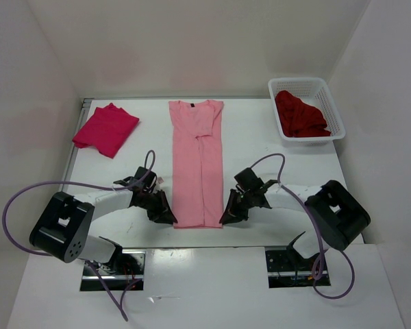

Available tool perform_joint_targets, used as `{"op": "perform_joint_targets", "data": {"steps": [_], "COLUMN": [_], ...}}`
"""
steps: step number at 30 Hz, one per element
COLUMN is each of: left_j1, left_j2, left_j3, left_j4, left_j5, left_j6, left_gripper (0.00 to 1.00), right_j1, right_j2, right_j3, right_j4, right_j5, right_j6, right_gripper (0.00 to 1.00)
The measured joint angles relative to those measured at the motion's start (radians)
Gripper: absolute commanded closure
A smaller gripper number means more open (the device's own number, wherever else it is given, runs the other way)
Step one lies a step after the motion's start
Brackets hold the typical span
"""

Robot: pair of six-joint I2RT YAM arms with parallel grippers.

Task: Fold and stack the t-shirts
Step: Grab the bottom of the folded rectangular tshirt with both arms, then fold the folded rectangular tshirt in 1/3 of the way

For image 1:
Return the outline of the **light pink t shirt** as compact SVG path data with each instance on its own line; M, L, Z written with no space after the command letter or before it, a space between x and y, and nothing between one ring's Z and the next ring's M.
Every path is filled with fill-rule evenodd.
M221 228L222 101L170 101L173 125L172 211L176 228Z

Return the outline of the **magenta red t shirt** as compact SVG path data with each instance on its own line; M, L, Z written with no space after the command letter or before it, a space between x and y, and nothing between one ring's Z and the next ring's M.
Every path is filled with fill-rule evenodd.
M72 142L79 149L94 147L103 156L113 159L139 122L138 117L109 103L95 109Z

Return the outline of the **dark red t shirt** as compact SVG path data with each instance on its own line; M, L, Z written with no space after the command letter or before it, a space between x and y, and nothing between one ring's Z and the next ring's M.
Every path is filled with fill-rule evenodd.
M291 138L327 137L327 121L322 112L287 90L278 92L275 105L284 135Z

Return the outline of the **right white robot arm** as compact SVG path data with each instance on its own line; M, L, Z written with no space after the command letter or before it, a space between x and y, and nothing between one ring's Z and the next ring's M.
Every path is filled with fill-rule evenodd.
M322 186L264 182L251 167L234 178L236 188L230 191L221 224L248 220L252 208L283 208L304 212L315 225L290 243L286 258L293 269L303 269L320 249L345 251L371 223L368 212L336 180Z

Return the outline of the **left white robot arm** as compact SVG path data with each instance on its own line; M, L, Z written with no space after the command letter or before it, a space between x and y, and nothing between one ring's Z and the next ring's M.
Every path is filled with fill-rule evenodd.
M137 207L154 223L173 225L177 219L158 187L157 175L138 167L133 176L114 182L114 187L81 195L57 192L50 199L29 236L29 242L64 263L76 259L98 263L106 273L121 270L130 261L123 247L110 239L89 234L95 219L118 210Z

